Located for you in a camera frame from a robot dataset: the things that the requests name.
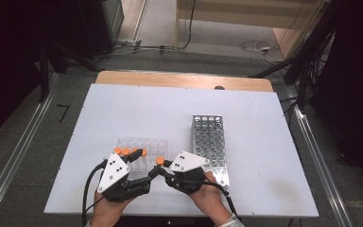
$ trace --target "table surface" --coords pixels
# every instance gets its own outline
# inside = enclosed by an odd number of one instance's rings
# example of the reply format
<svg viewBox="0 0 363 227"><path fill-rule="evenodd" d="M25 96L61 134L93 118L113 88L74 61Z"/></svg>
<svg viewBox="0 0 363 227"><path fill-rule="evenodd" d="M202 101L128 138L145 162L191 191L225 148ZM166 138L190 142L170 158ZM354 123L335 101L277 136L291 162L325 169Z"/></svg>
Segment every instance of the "table surface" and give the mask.
<svg viewBox="0 0 363 227"><path fill-rule="evenodd" d="M164 138L167 159L173 160L180 150L191 150L192 115L210 113L224 119L228 191L240 216L316 217L318 211L279 100L267 80L244 79L245 84L251 81L259 85L248 87L266 92L213 89L214 85L243 89L243 80L238 78L100 73L86 97L45 213L80 213L87 176L102 158L109 157L117 139ZM97 176L92 180L88 203L93 202L98 181ZM168 187L161 177L124 214L203 216L188 197Z"/></svg>

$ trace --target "orange cap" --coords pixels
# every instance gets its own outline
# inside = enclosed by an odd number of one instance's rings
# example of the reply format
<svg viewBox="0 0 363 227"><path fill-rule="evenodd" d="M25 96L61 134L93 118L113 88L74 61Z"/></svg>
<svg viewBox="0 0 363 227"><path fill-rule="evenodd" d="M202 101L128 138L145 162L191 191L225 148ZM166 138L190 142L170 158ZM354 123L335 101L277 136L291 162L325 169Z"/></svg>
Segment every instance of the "orange cap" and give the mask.
<svg viewBox="0 0 363 227"><path fill-rule="evenodd" d="M130 154L130 150L128 148L123 148L122 154L128 156Z"/></svg>
<svg viewBox="0 0 363 227"><path fill-rule="evenodd" d="M122 149L120 147L116 147L113 150L115 153L117 153L117 155L120 155L122 153Z"/></svg>
<svg viewBox="0 0 363 227"><path fill-rule="evenodd" d="M143 154L141 156L143 156L143 157L147 156L147 150L145 148L143 149Z"/></svg>
<svg viewBox="0 0 363 227"><path fill-rule="evenodd" d="M156 160L156 163L157 163L158 166L163 166L164 165L164 157L158 156L157 160Z"/></svg>

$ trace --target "black cable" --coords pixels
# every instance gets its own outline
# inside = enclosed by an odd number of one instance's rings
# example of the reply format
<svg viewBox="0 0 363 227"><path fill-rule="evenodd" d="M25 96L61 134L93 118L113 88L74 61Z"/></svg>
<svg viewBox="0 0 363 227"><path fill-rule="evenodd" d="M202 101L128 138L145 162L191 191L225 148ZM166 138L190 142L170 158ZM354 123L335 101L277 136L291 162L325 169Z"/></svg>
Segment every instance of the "black cable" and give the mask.
<svg viewBox="0 0 363 227"><path fill-rule="evenodd" d="M225 189L223 189L223 187L221 185L219 185L218 183L212 183L208 178L207 178L207 180L209 182L203 182L203 181L188 181L188 180L185 180L185 179L178 179L178 180L181 183L199 183L199 184L211 185L211 186L216 187L225 196L226 201L228 202L229 207L231 208L232 213L234 213L235 216L238 218L237 212L235 211L235 208L234 208L234 204L233 204L232 198L229 197L229 192L226 191Z"/></svg>
<svg viewBox="0 0 363 227"><path fill-rule="evenodd" d="M190 23L189 23L189 27L188 27L188 40L187 43L184 45L184 47L176 49L173 46L168 46L168 45L139 45L139 46L133 46L133 45L126 45L128 47L135 47L135 48L150 48L150 49L159 49L159 50L184 50L191 41L191 27L193 25L193 16L194 16L194 10L196 8L196 0L194 0L193 2L193 7L191 9L191 14L190 14Z"/></svg>
<svg viewBox="0 0 363 227"><path fill-rule="evenodd" d="M96 202L94 202L91 206L89 206L86 210L85 210L85 212L87 213L90 209L91 209L91 207L93 207L93 206L95 206L97 203L99 203L100 201L102 201L102 199L104 199L105 197L104 196L102 196L101 198L99 198L99 200L97 200Z"/></svg>
<svg viewBox="0 0 363 227"><path fill-rule="evenodd" d="M87 194L88 194L88 188L90 187L91 179L94 177L94 174L101 168L105 168L105 165L108 163L108 160L105 159L101 164L96 166L93 171L90 173L90 176L88 176L87 182L84 187L84 194L82 198L82 208L81 208L81 223L82 226L85 226L87 224L87 209L86 209L86 203L87 203Z"/></svg>
<svg viewBox="0 0 363 227"><path fill-rule="evenodd" d="M190 44L190 41L191 41L191 26L193 24L193 16L194 16L194 9L195 8L196 8L196 0L194 0L193 8L191 9L190 25L188 27L188 40L187 40L187 43L185 44L185 46L181 48L181 50L184 50Z"/></svg>
<svg viewBox="0 0 363 227"><path fill-rule="evenodd" d="M283 39L285 38L285 35L286 35L286 33L294 26L294 24L296 24L296 21L297 21L297 19L299 18L299 15L300 15L300 12L302 12L302 9L303 9L303 5L304 5L304 2L305 2L306 0L302 0L302 5L300 6L300 9L299 9L299 12L297 13L297 15L296 15L296 18L294 18L294 21L293 21L293 23L290 25L290 27L285 31L285 34L283 35L283 37L282 37L282 40L281 40L281 42L280 42L280 44L282 44L282 42L283 42Z"/></svg>

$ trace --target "sleeve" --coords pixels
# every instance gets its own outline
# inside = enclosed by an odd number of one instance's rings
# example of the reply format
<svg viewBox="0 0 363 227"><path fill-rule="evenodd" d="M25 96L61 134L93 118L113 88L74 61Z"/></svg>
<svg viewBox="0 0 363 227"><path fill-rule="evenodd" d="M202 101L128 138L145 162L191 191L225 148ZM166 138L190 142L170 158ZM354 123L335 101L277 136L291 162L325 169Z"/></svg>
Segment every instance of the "sleeve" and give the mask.
<svg viewBox="0 0 363 227"><path fill-rule="evenodd" d="M226 222L222 225L219 225L217 227L244 227L243 223L235 216L235 214L232 214L232 216L226 220Z"/></svg>

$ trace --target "human hand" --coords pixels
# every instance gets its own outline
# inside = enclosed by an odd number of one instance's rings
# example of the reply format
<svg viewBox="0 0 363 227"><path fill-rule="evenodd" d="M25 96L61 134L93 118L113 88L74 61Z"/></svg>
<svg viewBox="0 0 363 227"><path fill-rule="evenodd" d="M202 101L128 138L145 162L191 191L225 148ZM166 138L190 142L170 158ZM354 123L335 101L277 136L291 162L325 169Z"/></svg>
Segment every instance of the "human hand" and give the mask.
<svg viewBox="0 0 363 227"><path fill-rule="evenodd" d="M212 183L216 182L212 172L205 172L205 176ZM216 226L222 225L232 216L232 213L223 205L219 190L214 186L203 184L199 191L190 195L190 198Z"/></svg>
<svg viewBox="0 0 363 227"><path fill-rule="evenodd" d="M95 191L94 201L102 198L102 194ZM91 227L113 227L113 225L120 219L126 206L135 198L123 202L107 201L103 198L94 206L94 214L91 219Z"/></svg>

